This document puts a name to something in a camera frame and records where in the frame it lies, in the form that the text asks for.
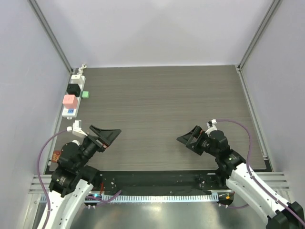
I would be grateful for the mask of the green cube plug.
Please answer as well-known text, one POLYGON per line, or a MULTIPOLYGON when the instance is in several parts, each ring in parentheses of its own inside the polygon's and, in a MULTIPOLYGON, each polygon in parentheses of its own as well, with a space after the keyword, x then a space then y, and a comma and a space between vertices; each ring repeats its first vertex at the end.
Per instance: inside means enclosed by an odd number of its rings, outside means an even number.
POLYGON ((81 93, 82 99, 88 99, 89 96, 90 96, 89 91, 82 91, 82 93, 81 93))

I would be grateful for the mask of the pink cube socket adapter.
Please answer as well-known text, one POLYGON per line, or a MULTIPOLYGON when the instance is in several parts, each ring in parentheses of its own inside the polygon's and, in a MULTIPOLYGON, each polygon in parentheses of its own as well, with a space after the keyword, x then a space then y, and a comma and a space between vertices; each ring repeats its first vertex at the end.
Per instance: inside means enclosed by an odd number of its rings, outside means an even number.
POLYGON ((78 105, 78 99, 75 95, 64 95, 62 104, 66 109, 76 109, 78 105))

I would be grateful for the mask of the white power strip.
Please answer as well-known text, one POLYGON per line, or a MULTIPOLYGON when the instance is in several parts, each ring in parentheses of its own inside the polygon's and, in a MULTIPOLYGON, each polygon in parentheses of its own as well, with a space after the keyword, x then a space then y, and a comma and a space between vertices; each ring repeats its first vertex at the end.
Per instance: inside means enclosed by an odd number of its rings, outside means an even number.
POLYGON ((72 75, 68 83, 62 104, 62 117, 71 120, 77 117, 86 78, 83 75, 72 75))

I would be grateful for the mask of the dark red cube plug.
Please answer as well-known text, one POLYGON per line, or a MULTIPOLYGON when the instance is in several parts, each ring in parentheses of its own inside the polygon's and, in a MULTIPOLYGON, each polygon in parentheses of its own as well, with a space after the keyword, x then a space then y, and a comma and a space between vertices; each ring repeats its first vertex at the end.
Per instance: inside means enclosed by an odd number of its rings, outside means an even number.
POLYGON ((59 160, 60 155, 61 155, 60 150, 54 150, 53 154, 52 154, 52 157, 51 157, 51 162, 57 163, 57 161, 59 160))

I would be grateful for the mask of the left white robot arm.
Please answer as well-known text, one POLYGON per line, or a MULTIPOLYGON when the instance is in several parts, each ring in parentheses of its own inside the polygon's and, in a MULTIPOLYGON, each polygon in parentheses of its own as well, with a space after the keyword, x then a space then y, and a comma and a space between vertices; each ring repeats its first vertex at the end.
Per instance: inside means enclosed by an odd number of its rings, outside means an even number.
POLYGON ((47 201, 38 228, 69 229, 87 195, 101 186, 101 172, 87 163, 96 152, 104 152, 119 136, 121 129, 106 130, 91 125, 90 130, 94 135, 81 129, 80 120, 66 127, 63 132, 71 132, 83 142, 72 141, 62 147, 48 188, 38 175, 47 201))

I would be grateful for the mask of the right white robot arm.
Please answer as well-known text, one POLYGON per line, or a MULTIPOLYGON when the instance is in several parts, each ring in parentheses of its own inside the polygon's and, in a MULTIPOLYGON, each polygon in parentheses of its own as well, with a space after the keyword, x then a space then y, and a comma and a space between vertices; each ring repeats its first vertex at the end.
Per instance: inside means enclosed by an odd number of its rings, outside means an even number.
POLYGON ((267 229, 303 229, 302 206, 283 198, 271 189, 247 164, 246 160, 230 148, 223 131, 210 124, 204 131, 195 126, 189 133, 177 138, 186 148, 198 155, 214 156, 218 165, 215 183, 238 194, 262 219, 267 229))

